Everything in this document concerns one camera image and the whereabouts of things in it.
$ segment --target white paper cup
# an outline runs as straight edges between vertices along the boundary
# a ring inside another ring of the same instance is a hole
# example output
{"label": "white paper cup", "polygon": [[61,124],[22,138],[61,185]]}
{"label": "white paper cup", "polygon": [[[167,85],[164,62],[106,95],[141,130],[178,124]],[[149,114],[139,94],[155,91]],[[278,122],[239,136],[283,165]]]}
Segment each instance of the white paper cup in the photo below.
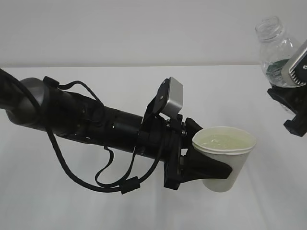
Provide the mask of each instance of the white paper cup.
{"label": "white paper cup", "polygon": [[[212,149],[202,146],[203,139],[211,135],[228,135],[232,138],[244,141],[246,145],[241,149]],[[232,172],[227,179],[204,179],[202,180],[204,185],[215,192],[226,192],[234,185],[236,178],[238,177],[249,153],[254,149],[256,145],[256,138],[248,132],[227,126],[212,127],[208,129],[202,129],[193,137],[193,147],[202,154],[215,159],[217,161],[224,162],[232,167]]]}

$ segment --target black cable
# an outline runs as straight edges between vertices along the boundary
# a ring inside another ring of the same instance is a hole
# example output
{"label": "black cable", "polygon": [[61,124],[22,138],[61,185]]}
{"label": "black cable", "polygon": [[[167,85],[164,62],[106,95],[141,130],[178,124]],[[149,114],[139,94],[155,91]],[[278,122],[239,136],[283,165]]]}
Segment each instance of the black cable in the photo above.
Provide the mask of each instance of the black cable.
{"label": "black cable", "polygon": [[160,147],[159,147],[159,150],[158,150],[158,154],[157,156],[155,157],[154,159],[154,162],[152,164],[152,166],[150,167],[150,169],[147,171],[147,173],[144,174],[144,176],[142,176],[140,179],[139,179],[139,182],[142,183],[143,181],[145,181],[153,172],[154,170],[156,169],[160,159],[161,159],[161,156],[162,156],[162,153],[163,153],[163,148],[164,148],[164,145],[165,145],[165,135],[166,135],[166,122],[165,120],[163,119],[163,117],[161,117],[160,115],[157,115],[156,116],[159,120],[161,120],[161,126],[162,126],[162,136],[161,136],[161,144],[160,144]]}
{"label": "black cable", "polygon": [[52,147],[56,153],[56,156],[60,162],[60,165],[62,166],[64,172],[77,184],[96,191],[96,192],[102,192],[102,193],[112,193],[112,192],[119,192],[120,188],[119,187],[115,187],[115,188],[101,188],[92,184],[89,184],[85,181],[83,181],[82,179],[80,179],[79,177],[77,177],[75,174],[72,173],[72,171],[69,169],[67,163],[65,162],[65,159],[63,157],[63,154],[59,148],[59,145],[57,143],[57,140],[51,130],[51,128],[49,127],[49,124],[47,122],[47,120],[44,117],[44,114],[42,113],[41,107],[38,104],[36,98],[31,94],[31,92],[21,83],[19,82],[15,77],[13,77],[12,75],[8,74],[6,75],[6,77],[11,81],[12,84],[14,84],[23,94],[25,94],[25,96],[28,98],[28,100],[31,102],[31,104],[33,105],[33,107],[35,108],[35,110],[37,111],[37,113],[40,116],[41,122],[44,125],[44,128],[48,134],[48,137],[50,139],[50,142],[52,144]]}
{"label": "black cable", "polygon": [[123,175],[119,180],[113,182],[113,183],[110,183],[110,184],[104,184],[104,183],[101,183],[98,181],[98,177],[100,176],[100,174],[108,167],[108,165],[106,167],[104,167],[103,169],[99,170],[96,175],[95,175],[95,181],[96,183],[100,186],[100,187],[104,187],[104,188],[112,188],[114,186],[117,186],[117,185],[120,185],[122,184],[129,176],[130,176],[130,173],[132,171],[132,167],[133,167],[133,163],[134,163],[134,158],[136,156],[136,151],[134,151],[133,155],[132,155],[132,160],[131,160],[131,163],[130,163],[130,166],[127,170],[127,172],[125,173],[125,175]]}
{"label": "black cable", "polygon": [[101,116],[100,120],[99,121],[92,121],[94,123],[98,123],[98,126],[101,126],[101,124],[103,123],[103,119],[105,118],[105,115],[106,115],[106,112],[105,112],[105,105],[101,102],[101,100],[96,96],[96,94],[90,89],[90,87],[88,87],[84,82],[82,81],[79,81],[79,80],[75,80],[75,81],[72,81],[66,85],[58,85],[57,87],[61,90],[68,90],[70,89],[71,87],[73,87],[74,85],[76,84],[79,84],[79,85],[82,85],[94,98],[95,100],[99,103],[99,105],[101,106],[102,108],[102,111],[103,111],[103,115]]}
{"label": "black cable", "polygon": [[[79,80],[75,80],[75,81],[72,81],[66,85],[58,85],[57,87],[61,90],[68,90],[70,88],[72,88],[74,85],[76,84],[79,84],[79,85],[82,85],[95,99],[96,101],[101,105],[101,108],[103,110],[103,116],[101,118],[101,120],[99,121],[100,123],[103,122],[103,118],[106,114],[105,112],[105,106],[104,104],[100,101],[100,99],[95,95],[95,93],[82,81],[79,81]],[[96,183],[100,186],[100,187],[104,187],[104,188],[112,188],[112,187],[115,187],[115,186],[118,186],[120,184],[122,184],[129,176],[130,176],[130,173],[132,171],[132,167],[133,167],[133,163],[134,163],[134,158],[135,158],[135,155],[136,153],[133,153],[132,155],[132,160],[131,160],[131,163],[130,163],[130,166],[127,170],[127,172],[117,181],[111,183],[111,184],[103,184],[101,182],[98,181],[98,177],[99,175],[107,168],[110,166],[110,164],[113,162],[114,160],[114,152],[112,150],[110,150],[107,146],[104,147],[105,150],[109,151],[110,153],[110,158],[109,158],[109,161],[108,161],[108,164],[101,170],[99,170],[97,172],[97,174],[95,175],[95,181]]]}
{"label": "black cable", "polygon": [[[37,102],[36,98],[32,95],[32,93],[20,82],[18,81],[15,77],[13,77],[12,75],[6,73],[6,77],[11,81],[12,84],[14,84],[26,97],[27,99],[31,102],[31,104],[33,105],[33,107],[35,108],[35,110],[37,111],[38,115],[40,116],[40,119],[41,119],[41,122],[48,134],[48,137],[50,139],[50,142],[52,144],[52,147],[56,153],[56,156],[60,162],[60,165],[62,166],[64,172],[74,181],[76,182],[77,184],[87,188],[87,189],[90,189],[90,190],[93,190],[93,191],[97,191],[97,192],[104,192],[104,193],[112,193],[112,192],[119,192],[120,191],[120,187],[114,187],[116,185],[120,185],[122,182],[124,182],[128,176],[130,175],[131,173],[131,170],[132,170],[132,166],[133,166],[133,163],[134,163],[134,158],[135,158],[135,155],[136,155],[136,152],[133,153],[133,156],[132,156],[132,161],[130,163],[130,166],[129,166],[129,169],[128,171],[126,172],[126,174],[121,178],[119,179],[118,181],[114,182],[114,183],[111,183],[111,184],[103,184],[103,183],[100,183],[98,182],[98,177],[99,175],[101,174],[101,172],[106,169],[108,166],[110,166],[110,164],[112,163],[113,159],[114,159],[114,152],[111,151],[107,146],[105,146],[105,150],[108,150],[109,153],[110,153],[110,159],[108,161],[108,164],[103,168],[101,169],[95,176],[95,180],[97,182],[98,185],[102,185],[103,187],[97,187],[95,185],[92,185],[92,184],[89,184],[85,181],[83,181],[82,179],[80,179],[79,177],[77,177],[76,175],[73,174],[73,172],[69,169],[67,163],[65,162],[65,159],[63,157],[63,154],[59,148],[59,145],[57,143],[57,140],[52,132],[52,129],[50,128],[49,126],[49,123],[48,121],[45,119],[44,117],[44,114],[42,113],[42,110],[41,110],[41,106],[39,105],[39,103]],[[99,98],[94,94],[94,92],[86,85],[84,84],[83,82],[81,81],[73,81],[67,85],[61,85],[59,86],[60,89],[69,89],[71,88],[73,85],[75,84],[80,84],[82,85],[83,87],[85,87],[88,92],[100,103],[100,105],[102,106],[103,108],[103,112],[104,112],[104,105],[103,103],[99,100]],[[152,166],[150,167],[150,169],[148,170],[148,172],[139,179],[139,183],[142,183],[143,181],[145,181],[152,173],[153,171],[155,170],[155,168],[157,167],[159,161],[160,161],[160,158],[162,156],[162,153],[163,153],[163,148],[164,148],[164,143],[165,143],[165,132],[166,132],[166,125],[165,125],[165,120],[161,117],[161,116],[157,116],[158,119],[161,120],[161,126],[162,126],[162,136],[161,136],[161,144],[160,144],[160,148],[159,148],[159,151],[158,151],[158,154],[156,156],[156,158],[154,159],[154,162],[152,164]]]}

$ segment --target white background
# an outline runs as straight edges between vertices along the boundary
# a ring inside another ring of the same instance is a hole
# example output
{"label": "white background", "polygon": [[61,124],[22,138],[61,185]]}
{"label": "white background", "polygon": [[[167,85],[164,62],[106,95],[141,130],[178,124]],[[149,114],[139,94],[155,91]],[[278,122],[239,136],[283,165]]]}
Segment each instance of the white background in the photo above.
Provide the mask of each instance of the white background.
{"label": "white background", "polygon": [[[0,112],[1,230],[305,230],[307,226],[306,138],[283,127],[291,118],[266,94],[257,66],[16,68],[19,79],[45,75],[86,82],[106,106],[143,115],[160,83],[170,76],[184,85],[185,117],[202,127],[234,126],[258,138],[234,187],[208,190],[201,181],[163,188],[163,165],[126,195],[99,194],[72,182],[61,169],[47,135],[12,125]],[[80,93],[85,91],[76,87]],[[59,138],[72,171],[94,182],[107,162],[99,146]],[[115,151],[101,180],[110,183],[128,168],[131,154]],[[132,175],[152,160],[136,157]]]}
{"label": "white background", "polygon": [[1,0],[0,66],[254,64],[255,25],[307,39],[306,0]]}

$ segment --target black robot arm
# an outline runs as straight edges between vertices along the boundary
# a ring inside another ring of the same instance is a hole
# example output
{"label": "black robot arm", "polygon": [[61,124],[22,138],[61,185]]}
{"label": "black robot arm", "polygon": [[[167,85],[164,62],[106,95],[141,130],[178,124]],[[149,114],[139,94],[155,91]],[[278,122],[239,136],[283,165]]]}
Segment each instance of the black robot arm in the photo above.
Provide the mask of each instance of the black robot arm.
{"label": "black robot arm", "polygon": [[[94,99],[68,92],[75,84],[85,87]],[[174,78],[165,79],[157,95],[147,106],[145,115],[138,116],[109,108],[80,81],[67,85],[45,77],[44,80],[28,78],[18,81],[0,69],[0,108],[15,124],[46,131],[65,173],[76,183],[98,192],[126,193],[137,189],[154,171],[159,161],[164,162],[164,186],[177,190],[183,182],[229,176],[229,165],[213,160],[197,152],[192,138],[202,128],[192,119],[182,122],[178,114],[183,104],[183,87]],[[165,121],[160,114],[169,117]],[[110,152],[109,166],[115,148],[132,153],[127,173],[117,182],[88,184],[75,176],[68,168],[54,134],[61,138],[86,144],[104,146]],[[188,149],[186,155],[182,149]],[[141,178],[128,179],[135,155],[154,159],[149,171]]]}

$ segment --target green liquid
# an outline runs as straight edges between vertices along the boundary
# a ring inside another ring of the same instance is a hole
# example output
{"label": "green liquid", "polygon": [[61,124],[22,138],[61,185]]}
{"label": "green liquid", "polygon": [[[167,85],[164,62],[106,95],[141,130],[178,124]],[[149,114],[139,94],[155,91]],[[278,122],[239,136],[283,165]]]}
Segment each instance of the green liquid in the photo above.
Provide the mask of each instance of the green liquid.
{"label": "green liquid", "polygon": [[250,144],[229,135],[214,134],[202,138],[201,146],[216,150],[237,150],[247,149],[250,147]]}
{"label": "green liquid", "polygon": [[268,66],[266,76],[272,84],[280,87],[284,87],[287,85],[282,77],[282,69],[288,62],[288,60],[289,59],[276,61]]}

